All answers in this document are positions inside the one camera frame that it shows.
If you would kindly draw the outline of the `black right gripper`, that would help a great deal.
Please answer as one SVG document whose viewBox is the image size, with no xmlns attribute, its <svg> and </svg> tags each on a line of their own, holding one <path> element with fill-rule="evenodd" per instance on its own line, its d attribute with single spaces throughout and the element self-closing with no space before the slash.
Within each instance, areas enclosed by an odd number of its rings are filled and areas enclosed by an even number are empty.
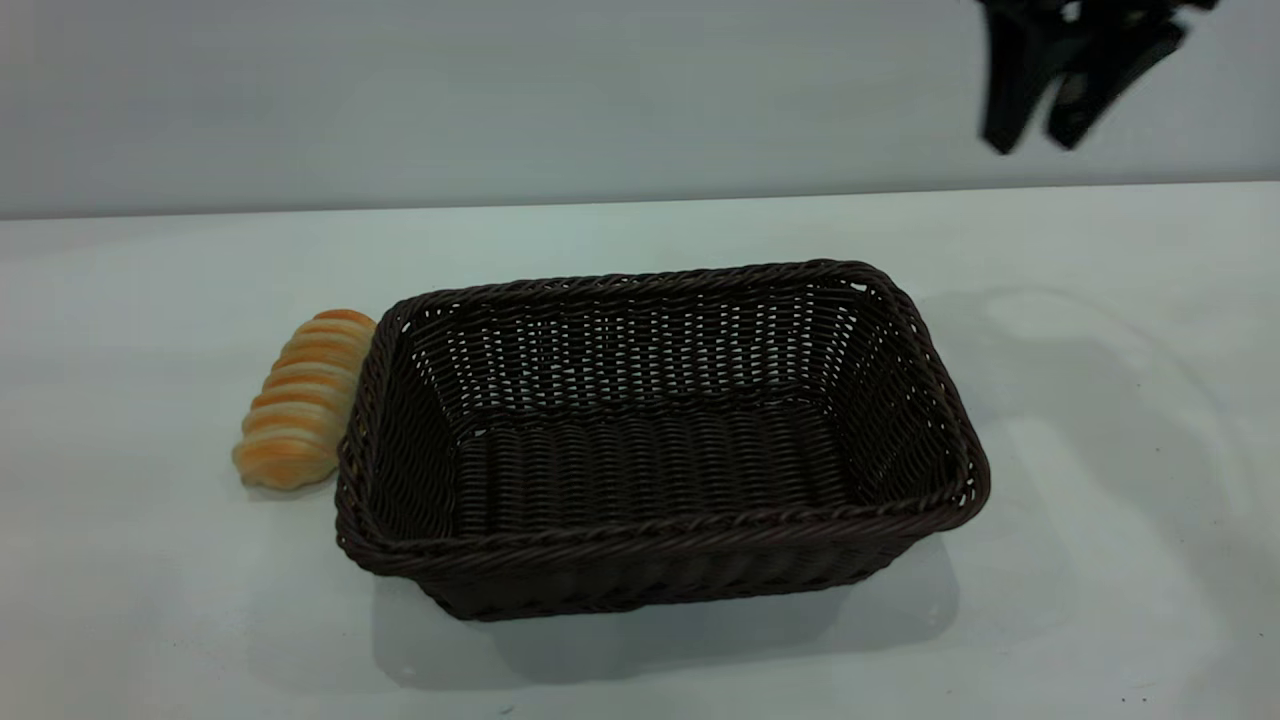
<svg viewBox="0 0 1280 720">
<path fill-rule="evenodd" d="M 987 37 L 982 138 L 1009 155 L 1044 88 L 1060 72 L 1062 32 L 1102 31 L 1064 73 L 1046 132 L 1073 150 L 1147 72 L 1172 55 L 1188 31 L 1184 10 L 1220 1 L 980 1 Z"/>
</svg>

